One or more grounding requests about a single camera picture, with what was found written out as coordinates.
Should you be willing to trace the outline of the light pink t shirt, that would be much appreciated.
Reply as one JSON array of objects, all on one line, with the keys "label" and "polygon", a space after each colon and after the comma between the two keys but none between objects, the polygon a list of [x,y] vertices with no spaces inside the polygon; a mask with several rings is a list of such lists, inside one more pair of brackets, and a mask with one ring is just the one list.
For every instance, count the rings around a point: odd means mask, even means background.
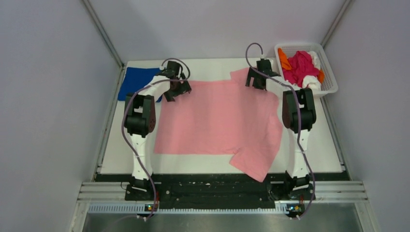
[{"label": "light pink t shirt", "polygon": [[246,68],[230,79],[191,81],[191,93],[163,101],[154,151],[170,155],[231,155],[230,164],[264,181],[280,148],[279,99],[245,85]]}]

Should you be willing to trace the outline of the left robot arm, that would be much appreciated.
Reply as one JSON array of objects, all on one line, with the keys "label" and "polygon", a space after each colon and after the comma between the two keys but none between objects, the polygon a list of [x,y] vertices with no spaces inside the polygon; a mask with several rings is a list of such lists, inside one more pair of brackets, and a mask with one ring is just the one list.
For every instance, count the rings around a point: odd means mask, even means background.
[{"label": "left robot arm", "polygon": [[147,146],[148,136],[156,126],[155,103],[160,97],[173,102],[177,96],[190,93],[190,76],[190,68],[185,62],[168,58],[162,62],[159,72],[148,84],[126,95],[121,133],[133,156],[130,192],[137,192],[144,200],[152,197],[157,199]]}]

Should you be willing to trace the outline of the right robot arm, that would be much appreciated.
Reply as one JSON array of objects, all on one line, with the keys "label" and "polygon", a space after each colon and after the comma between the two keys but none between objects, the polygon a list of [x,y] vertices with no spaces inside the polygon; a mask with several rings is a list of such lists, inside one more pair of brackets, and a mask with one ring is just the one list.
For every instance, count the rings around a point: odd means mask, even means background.
[{"label": "right robot arm", "polygon": [[313,92],[309,88],[293,87],[280,81],[270,60],[261,58],[256,67],[249,68],[246,86],[267,90],[268,80],[286,88],[282,93],[282,122],[290,133],[290,155],[284,182],[281,187],[272,187],[269,196],[277,201],[301,201],[314,193],[311,180],[315,177],[306,155],[308,138],[317,120]]}]

